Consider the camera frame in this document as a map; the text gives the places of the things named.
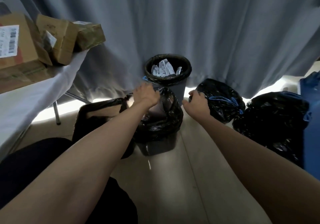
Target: gray trash can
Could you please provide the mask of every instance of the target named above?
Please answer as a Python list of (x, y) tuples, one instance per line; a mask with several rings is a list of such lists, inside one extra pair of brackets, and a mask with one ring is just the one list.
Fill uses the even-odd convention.
[[(152, 75), (151, 73), (152, 65), (158, 65), (159, 62), (164, 59), (168, 59), (174, 71), (176, 71), (178, 67), (182, 67), (181, 73), (177, 76), (170, 75), (164, 78)], [(180, 56), (176, 54), (156, 55), (150, 58), (146, 62), (146, 65), (144, 67), (144, 73), (146, 75), (145, 79), (154, 83), (154, 88), (159, 86), (170, 88), (174, 93), (175, 97), (177, 98), (180, 106), (182, 105), (184, 91), (187, 84), (187, 78), (190, 76), (191, 71), (192, 71), (192, 67), (191, 67), (190, 61), (186, 59), (184, 56)]]

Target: tile grout line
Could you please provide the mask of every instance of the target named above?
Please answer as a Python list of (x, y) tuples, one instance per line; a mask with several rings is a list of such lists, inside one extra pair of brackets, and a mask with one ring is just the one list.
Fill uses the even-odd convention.
[(205, 216), (207, 217), (208, 223), (210, 224), (210, 220), (209, 220), (209, 217), (208, 217), (208, 213), (207, 213), (205, 204), (204, 204), (203, 199), (202, 199), (202, 195), (201, 195), (201, 192), (200, 192), (200, 189), (199, 189), (199, 186), (198, 186), (198, 182), (197, 182), (197, 180), (196, 180), (195, 173), (194, 173), (194, 171), (193, 171), (193, 167), (192, 167), (192, 164), (191, 164), (191, 161), (190, 161), (190, 158), (189, 158), (189, 154), (188, 154), (186, 145), (185, 145), (184, 140), (183, 140), (183, 136), (182, 136), (181, 132), (179, 132), (179, 133), (180, 133), (180, 136), (181, 136), (181, 139), (182, 139), (182, 142), (183, 142), (184, 149), (185, 149), (185, 151), (186, 151), (186, 155), (187, 155), (188, 160), (189, 160), (189, 164), (190, 164), (190, 167), (191, 167), (191, 171), (192, 171), (192, 174), (193, 174), (193, 178), (194, 178), (195, 184), (196, 184), (197, 189), (198, 189), (198, 192), (199, 192), (199, 196), (200, 196), (200, 199), (201, 199), (201, 202), (202, 202), (202, 206), (203, 206), (203, 209), (204, 209), (204, 212), (205, 212)]

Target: barcode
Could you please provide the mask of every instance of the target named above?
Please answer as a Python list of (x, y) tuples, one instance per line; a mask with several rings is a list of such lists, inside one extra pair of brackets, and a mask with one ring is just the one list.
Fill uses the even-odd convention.
[(17, 28), (10, 29), (10, 41), (9, 41), (9, 50), (8, 54), (12, 54), (15, 52), (15, 43), (16, 43), (16, 35), (17, 35)]

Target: metal leg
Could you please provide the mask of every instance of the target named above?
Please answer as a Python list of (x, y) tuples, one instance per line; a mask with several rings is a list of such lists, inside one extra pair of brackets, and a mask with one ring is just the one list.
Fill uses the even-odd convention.
[(58, 105), (57, 101), (53, 103), (53, 109), (54, 109), (54, 114), (56, 115), (56, 123), (57, 125), (61, 125), (60, 117), (59, 117), (59, 112), (58, 112)]
[(76, 95), (74, 95), (74, 94), (72, 94), (72, 93), (69, 93), (69, 92), (66, 92), (65, 95), (66, 95), (66, 96), (69, 96), (69, 97), (71, 97), (71, 98), (73, 98), (73, 99), (80, 100), (81, 102), (83, 102), (83, 103), (85, 103), (85, 104), (90, 104), (90, 103), (91, 103), (90, 101), (87, 101), (87, 100), (85, 100), (85, 99), (82, 99), (82, 98), (80, 98), (80, 97), (78, 97), (78, 96), (76, 96)]

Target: cardboard box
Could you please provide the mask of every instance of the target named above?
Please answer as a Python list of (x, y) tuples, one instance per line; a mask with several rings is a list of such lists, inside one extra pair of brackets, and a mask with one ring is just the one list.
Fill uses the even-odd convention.
[(50, 65), (39, 31), (27, 16), (0, 17), (0, 93), (51, 78)]
[(40, 35), (53, 62), (68, 65), (71, 62), (73, 48), (75, 46), (78, 27), (68, 20), (54, 19), (39, 14), (36, 22)]
[(83, 21), (75, 21), (74, 24), (78, 27), (78, 36), (74, 51), (85, 51), (106, 41), (100, 24)]

